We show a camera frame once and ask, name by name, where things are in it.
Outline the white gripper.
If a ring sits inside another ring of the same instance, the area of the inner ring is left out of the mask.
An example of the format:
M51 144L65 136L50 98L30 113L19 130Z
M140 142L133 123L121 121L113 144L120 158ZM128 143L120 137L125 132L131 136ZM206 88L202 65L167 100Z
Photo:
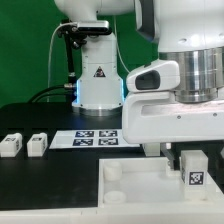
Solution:
M168 142L224 140L224 100L199 104L170 103L169 93L129 94L122 113L128 143L161 143L172 170L180 169L176 146ZM224 160L224 147L220 151Z

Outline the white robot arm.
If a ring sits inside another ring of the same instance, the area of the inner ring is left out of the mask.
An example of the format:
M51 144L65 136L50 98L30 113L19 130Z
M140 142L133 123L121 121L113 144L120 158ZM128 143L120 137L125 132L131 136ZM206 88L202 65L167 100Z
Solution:
M135 14L157 59L132 70L122 111L129 143L224 140L224 0L54 0L75 27Z

